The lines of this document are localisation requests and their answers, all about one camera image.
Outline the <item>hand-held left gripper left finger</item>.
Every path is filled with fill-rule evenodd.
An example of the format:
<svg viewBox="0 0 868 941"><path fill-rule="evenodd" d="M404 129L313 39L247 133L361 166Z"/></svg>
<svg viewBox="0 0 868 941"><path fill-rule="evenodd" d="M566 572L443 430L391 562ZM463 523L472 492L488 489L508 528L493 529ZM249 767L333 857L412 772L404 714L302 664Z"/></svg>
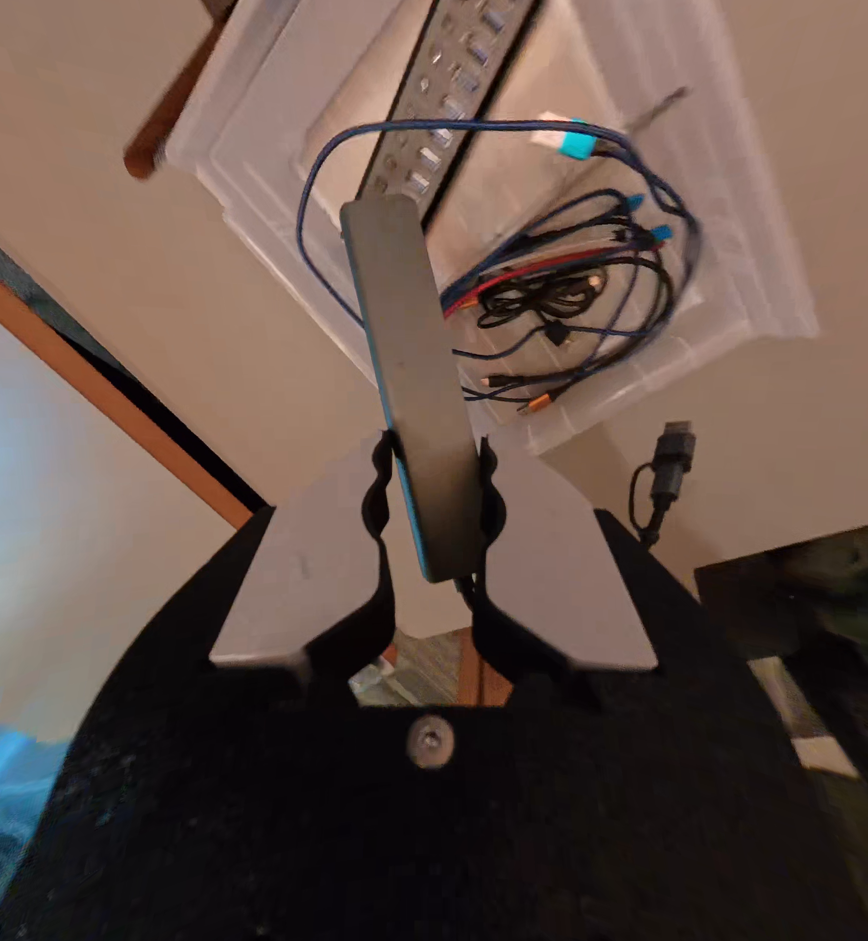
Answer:
<svg viewBox="0 0 868 941"><path fill-rule="evenodd" d="M379 433L277 506L209 660L229 676L274 674L306 699L354 699L350 680L395 632L384 530L393 433Z"/></svg>

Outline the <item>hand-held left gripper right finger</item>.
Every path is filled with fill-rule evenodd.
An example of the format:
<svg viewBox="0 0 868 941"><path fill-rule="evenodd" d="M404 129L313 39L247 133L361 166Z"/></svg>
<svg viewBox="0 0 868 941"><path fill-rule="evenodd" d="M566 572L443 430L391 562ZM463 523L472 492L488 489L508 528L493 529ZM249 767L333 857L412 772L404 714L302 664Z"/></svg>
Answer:
<svg viewBox="0 0 868 941"><path fill-rule="evenodd" d="M512 685L545 676L646 675L659 660L595 508L542 460L480 443L484 547L473 642Z"/></svg>

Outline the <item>slim grey USB hub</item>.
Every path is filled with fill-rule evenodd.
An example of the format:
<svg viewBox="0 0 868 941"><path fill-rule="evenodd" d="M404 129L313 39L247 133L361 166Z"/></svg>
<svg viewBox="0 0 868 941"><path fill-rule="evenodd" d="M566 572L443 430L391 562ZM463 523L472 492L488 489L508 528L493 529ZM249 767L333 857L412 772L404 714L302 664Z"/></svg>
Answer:
<svg viewBox="0 0 868 941"><path fill-rule="evenodd" d="M483 544L479 455L415 203L361 198L340 220L421 570L465 580Z"/></svg>

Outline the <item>brown wooden bar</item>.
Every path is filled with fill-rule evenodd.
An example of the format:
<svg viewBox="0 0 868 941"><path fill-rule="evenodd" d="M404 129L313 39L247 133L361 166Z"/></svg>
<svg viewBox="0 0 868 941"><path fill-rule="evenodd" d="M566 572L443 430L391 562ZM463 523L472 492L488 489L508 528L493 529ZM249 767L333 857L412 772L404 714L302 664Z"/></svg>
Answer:
<svg viewBox="0 0 868 941"><path fill-rule="evenodd" d="M124 149L123 166L127 174L137 181L148 180L163 163L166 141L238 2L203 1L202 4L212 20L210 29Z"/></svg>

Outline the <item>clear plastic bin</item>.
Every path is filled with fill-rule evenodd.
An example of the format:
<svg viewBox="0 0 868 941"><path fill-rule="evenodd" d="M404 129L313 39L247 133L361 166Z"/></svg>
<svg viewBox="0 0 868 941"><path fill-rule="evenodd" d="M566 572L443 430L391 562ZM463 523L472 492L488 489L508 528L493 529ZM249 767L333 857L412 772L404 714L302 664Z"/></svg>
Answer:
<svg viewBox="0 0 868 941"><path fill-rule="evenodd" d="M483 329L474 287L444 306L478 433L542 453L725 353L819 331L716 2L543 2L483 120L388 121L432 2L238 2L165 145L245 245L370 382L339 211L380 134L472 142L426 231L444 291L537 237L635 202L474 276L581 255L593 305Z"/></svg>

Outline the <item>long multi-port USB hub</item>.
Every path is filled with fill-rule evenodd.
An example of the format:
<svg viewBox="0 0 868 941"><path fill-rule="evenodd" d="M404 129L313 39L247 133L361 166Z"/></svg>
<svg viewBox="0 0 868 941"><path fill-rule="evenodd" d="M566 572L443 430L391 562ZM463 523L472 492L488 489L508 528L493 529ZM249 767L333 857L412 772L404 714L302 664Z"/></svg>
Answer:
<svg viewBox="0 0 868 941"><path fill-rule="evenodd" d="M432 2L388 121L483 120L542 7L541 1ZM469 132L451 127L401 127L380 134L358 197L407 195L427 231L471 142Z"/></svg>

